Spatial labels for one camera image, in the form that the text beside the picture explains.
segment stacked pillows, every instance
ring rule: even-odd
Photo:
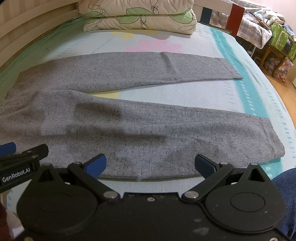
[[[85,0],[79,12],[89,17],[83,30],[152,29],[192,34],[193,0]]]

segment white bed frame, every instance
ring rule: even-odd
[[[5,0],[0,5],[0,71],[34,41],[79,16],[82,0]],[[230,15],[232,4],[222,0],[195,0],[200,20],[203,7]]]

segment light blue bed sheet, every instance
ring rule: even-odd
[[[168,51],[226,58],[244,77],[243,80],[150,85],[111,91],[98,96],[229,110],[269,118],[285,146],[286,154],[280,159],[262,164],[262,168],[273,178],[295,167],[296,131],[287,109],[265,75],[232,36],[199,23],[192,35],[152,30],[99,30],[84,33],[83,22],[84,18],[78,18],[64,24],[49,37],[33,44],[19,55],[0,74],[0,95],[3,97],[13,86],[20,71],[51,59],[69,56],[117,51]],[[181,194],[202,180],[202,177],[194,177],[149,182],[101,181],[122,195],[125,191]]]

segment plaid blanket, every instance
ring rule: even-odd
[[[271,8],[268,8],[266,6],[262,6],[253,2],[249,2],[246,0],[223,0],[228,3],[235,3],[241,7],[245,8],[245,13],[260,13],[261,15],[264,15],[266,11],[271,10]],[[210,24],[215,25],[217,27],[226,27],[228,15],[224,13],[220,13],[217,11],[212,12]],[[253,45],[255,45],[257,48],[262,49],[264,45],[267,43],[267,41],[271,38],[271,31],[268,31],[261,26],[259,26],[256,23],[253,23],[252,21],[242,18],[242,22],[239,27],[239,31],[237,35]]]

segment wooden headboard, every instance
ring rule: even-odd
[[[78,0],[5,0],[0,5],[0,67],[51,29],[79,16]]]

